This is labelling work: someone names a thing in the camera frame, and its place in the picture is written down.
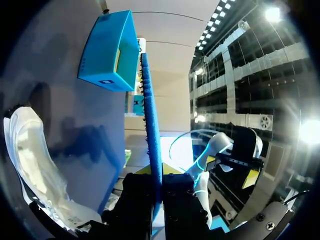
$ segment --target ceiling light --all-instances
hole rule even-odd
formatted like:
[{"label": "ceiling light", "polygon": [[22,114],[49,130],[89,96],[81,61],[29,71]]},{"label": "ceiling light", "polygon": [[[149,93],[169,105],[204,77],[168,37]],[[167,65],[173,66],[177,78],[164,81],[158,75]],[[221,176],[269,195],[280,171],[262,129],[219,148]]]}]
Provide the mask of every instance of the ceiling light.
[{"label": "ceiling light", "polygon": [[300,139],[309,145],[320,144],[319,134],[319,120],[308,120],[300,128]]},{"label": "ceiling light", "polygon": [[278,23],[281,20],[280,16],[279,7],[271,7],[265,11],[265,18],[271,23]]},{"label": "ceiling light", "polygon": [[195,118],[195,120],[194,120],[194,122],[195,123],[204,123],[206,121],[206,117],[205,116],[203,116],[203,115],[199,115],[199,116],[197,116],[196,118]]},{"label": "ceiling light", "polygon": [[202,74],[204,72],[204,70],[202,69],[202,68],[199,68],[198,70],[196,70],[194,73],[195,73],[195,75],[200,75],[200,74]]}]

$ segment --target cable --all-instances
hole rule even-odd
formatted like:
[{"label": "cable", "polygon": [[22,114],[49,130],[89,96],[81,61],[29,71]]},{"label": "cable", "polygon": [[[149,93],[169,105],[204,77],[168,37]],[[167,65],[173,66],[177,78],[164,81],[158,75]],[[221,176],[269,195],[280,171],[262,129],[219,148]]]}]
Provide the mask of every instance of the cable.
[{"label": "cable", "polygon": [[307,191],[302,191],[299,192],[297,195],[294,195],[293,197],[289,198],[287,201],[284,201],[283,204],[287,205],[289,202],[291,202],[292,200],[295,200],[296,198],[305,195],[306,193],[310,192],[309,190]]},{"label": "cable", "polygon": [[209,129],[196,129],[196,130],[191,130],[191,131],[188,131],[188,132],[185,132],[183,134],[181,134],[180,136],[178,136],[170,145],[170,148],[169,148],[169,158],[172,160],[172,157],[171,157],[171,148],[172,146],[174,145],[174,143],[181,137],[183,137],[184,135],[187,135],[187,134],[193,134],[193,133],[212,133],[212,134],[217,134],[219,133],[218,131],[214,131],[214,130],[209,130]]}]

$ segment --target light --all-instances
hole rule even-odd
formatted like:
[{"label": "light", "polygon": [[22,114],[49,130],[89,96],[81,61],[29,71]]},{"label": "light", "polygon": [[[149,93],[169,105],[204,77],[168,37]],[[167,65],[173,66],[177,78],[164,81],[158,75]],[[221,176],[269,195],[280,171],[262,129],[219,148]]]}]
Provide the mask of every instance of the light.
[{"label": "light", "polygon": [[300,128],[300,139],[309,145],[320,144],[320,120],[308,120]]},{"label": "light", "polygon": [[192,138],[190,136],[180,137],[171,148],[171,158],[169,149],[176,140],[176,136],[160,136],[161,160],[163,163],[179,171],[188,170],[194,163],[194,152],[192,148]]},{"label": "light", "polygon": [[197,123],[204,123],[206,121],[206,117],[203,115],[199,115],[195,118],[194,122]]},{"label": "light", "polygon": [[280,16],[281,14],[279,7],[271,7],[265,11],[265,18],[270,23],[278,23],[281,20]]},{"label": "light", "polygon": [[198,76],[198,75],[202,74],[203,72],[204,72],[204,70],[203,70],[202,68],[199,68],[198,70],[195,70],[195,72],[194,72],[194,73],[195,73],[195,75],[197,75],[197,76]]}]

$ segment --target yellow tape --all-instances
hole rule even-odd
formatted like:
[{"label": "yellow tape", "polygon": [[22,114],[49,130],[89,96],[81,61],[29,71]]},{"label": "yellow tape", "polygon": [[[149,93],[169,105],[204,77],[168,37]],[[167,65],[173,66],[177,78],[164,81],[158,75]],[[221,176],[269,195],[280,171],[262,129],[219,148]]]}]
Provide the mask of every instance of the yellow tape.
[{"label": "yellow tape", "polygon": [[246,189],[252,185],[255,185],[257,182],[258,176],[259,176],[259,171],[250,170],[248,176],[244,180],[244,183],[242,185],[242,189]]},{"label": "yellow tape", "polygon": [[208,157],[206,158],[206,163],[209,164],[209,163],[212,163],[212,162],[215,161],[215,160],[216,160],[215,157],[213,157],[213,156],[208,156]]}]

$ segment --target white cable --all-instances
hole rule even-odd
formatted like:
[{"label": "white cable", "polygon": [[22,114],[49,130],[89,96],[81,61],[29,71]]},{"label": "white cable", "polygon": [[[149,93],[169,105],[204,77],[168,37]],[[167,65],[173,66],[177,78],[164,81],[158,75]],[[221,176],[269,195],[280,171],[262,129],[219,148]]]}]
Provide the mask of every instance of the white cable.
[{"label": "white cable", "polygon": [[191,130],[191,131],[187,131],[183,134],[181,134],[180,136],[178,136],[170,145],[170,148],[169,148],[169,158],[172,160],[171,158],[171,148],[172,146],[174,145],[174,143],[181,137],[183,137],[184,135],[187,135],[187,134],[193,134],[193,133],[212,133],[212,134],[217,134],[219,133],[218,131],[215,131],[215,130],[209,130],[209,129],[196,129],[196,130]]}]

